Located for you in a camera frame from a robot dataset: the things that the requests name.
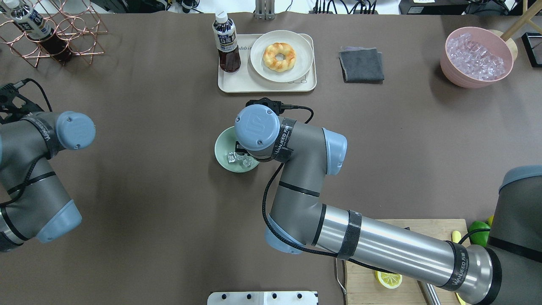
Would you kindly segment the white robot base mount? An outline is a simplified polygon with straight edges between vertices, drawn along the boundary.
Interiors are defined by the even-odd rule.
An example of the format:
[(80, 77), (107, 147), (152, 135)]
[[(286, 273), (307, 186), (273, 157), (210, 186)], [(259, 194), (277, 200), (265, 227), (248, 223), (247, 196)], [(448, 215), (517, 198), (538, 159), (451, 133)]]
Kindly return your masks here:
[(318, 305), (316, 291), (229, 291), (211, 293), (208, 305)]

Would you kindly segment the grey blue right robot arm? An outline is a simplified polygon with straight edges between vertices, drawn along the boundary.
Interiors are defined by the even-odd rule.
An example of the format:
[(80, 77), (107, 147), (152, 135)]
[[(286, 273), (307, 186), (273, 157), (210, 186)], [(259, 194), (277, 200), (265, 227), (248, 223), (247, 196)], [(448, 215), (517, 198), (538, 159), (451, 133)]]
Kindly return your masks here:
[(256, 160), (283, 165), (271, 212), (263, 206), (271, 247), (401, 274), (473, 305), (540, 305), (540, 165), (505, 174), (486, 245), (465, 247), (322, 203), (325, 176), (337, 175), (345, 160), (345, 136), (262, 104), (242, 109), (234, 129)]

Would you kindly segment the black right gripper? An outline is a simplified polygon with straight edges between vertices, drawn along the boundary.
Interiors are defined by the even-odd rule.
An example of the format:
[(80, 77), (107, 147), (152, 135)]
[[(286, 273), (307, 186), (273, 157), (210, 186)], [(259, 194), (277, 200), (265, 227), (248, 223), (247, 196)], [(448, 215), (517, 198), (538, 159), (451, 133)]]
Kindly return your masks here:
[(250, 99), (248, 102), (246, 102), (246, 107), (250, 105), (263, 105), (270, 108), (277, 115), (283, 114), (281, 101), (275, 101), (269, 98)]

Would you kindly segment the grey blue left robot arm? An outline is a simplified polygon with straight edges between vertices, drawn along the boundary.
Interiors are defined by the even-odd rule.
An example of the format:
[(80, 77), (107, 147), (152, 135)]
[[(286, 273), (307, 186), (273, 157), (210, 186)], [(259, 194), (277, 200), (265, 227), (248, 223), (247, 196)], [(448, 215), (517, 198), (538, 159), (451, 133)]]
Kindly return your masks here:
[(96, 136), (89, 116), (43, 110), (19, 89), (31, 78), (1, 87), (0, 247), (10, 252), (36, 237), (41, 243), (73, 230), (83, 218), (49, 160), (62, 150), (81, 150)]

